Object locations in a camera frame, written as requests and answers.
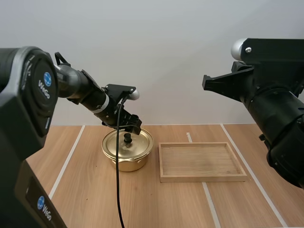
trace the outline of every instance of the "black cable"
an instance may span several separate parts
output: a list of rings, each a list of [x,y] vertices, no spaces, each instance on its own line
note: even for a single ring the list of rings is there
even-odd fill
[[[118,151],[119,151],[119,117],[120,117],[120,111],[122,109],[123,104],[127,100],[127,97],[125,97],[122,102],[120,103],[120,106],[118,108],[118,117],[117,117],[117,134],[116,134],[116,157],[115,157],[115,162],[116,162],[116,193],[117,193],[117,207],[118,207],[118,214],[119,214],[119,219],[120,223],[122,225],[122,228],[124,228],[124,221],[122,217],[122,212],[120,209],[120,199],[119,199],[119,170],[118,170]]]

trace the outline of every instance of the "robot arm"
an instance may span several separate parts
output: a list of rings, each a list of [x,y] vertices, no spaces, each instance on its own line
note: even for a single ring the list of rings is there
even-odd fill
[[[58,97],[81,103],[106,126],[116,128],[119,124],[128,132],[141,131],[138,116],[123,109],[126,99],[139,98],[135,87],[100,88],[86,71],[73,69],[59,53],[56,60],[54,66],[50,55],[37,47],[0,48],[0,227],[3,228],[66,227],[26,161],[44,146]]]
[[[263,134],[267,161],[304,188],[304,40],[243,39],[232,47],[232,73],[203,79],[203,88],[242,102]]]
[[[71,67],[59,52],[55,54],[56,73],[59,87],[59,97],[67,98],[76,105],[81,103],[96,117],[103,121],[103,125],[116,128],[118,103],[123,98],[136,100],[139,93],[135,87],[109,84],[100,88],[93,78],[84,70],[78,71]],[[142,122],[138,116],[121,110],[120,128],[127,132],[139,134]]]

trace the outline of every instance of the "wooden tray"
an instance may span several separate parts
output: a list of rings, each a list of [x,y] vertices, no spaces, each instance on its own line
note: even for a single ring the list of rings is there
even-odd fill
[[[161,182],[245,181],[227,142],[160,143]]]

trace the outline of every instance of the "wego logo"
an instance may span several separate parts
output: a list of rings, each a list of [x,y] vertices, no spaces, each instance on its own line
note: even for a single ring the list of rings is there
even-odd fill
[[[46,96],[46,98],[49,99],[50,95],[48,94],[48,90],[45,89],[44,84],[40,80],[38,82],[38,87],[41,89],[41,91],[44,94],[44,96]]]
[[[50,221],[52,219],[51,212],[48,210],[48,207],[44,203],[44,197],[40,196],[37,202],[37,208],[38,210],[42,209],[42,212],[47,217],[47,219]]]

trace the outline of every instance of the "pot lid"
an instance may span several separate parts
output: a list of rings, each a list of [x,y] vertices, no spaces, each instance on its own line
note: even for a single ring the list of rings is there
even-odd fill
[[[116,130],[111,131],[103,140],[102,149],[105,155],[115,160],[116,155]],[[148,155],[153,147],[153,138],[149,132],[142,129],[139,135],[119,132],[119,159],[139,159]]]

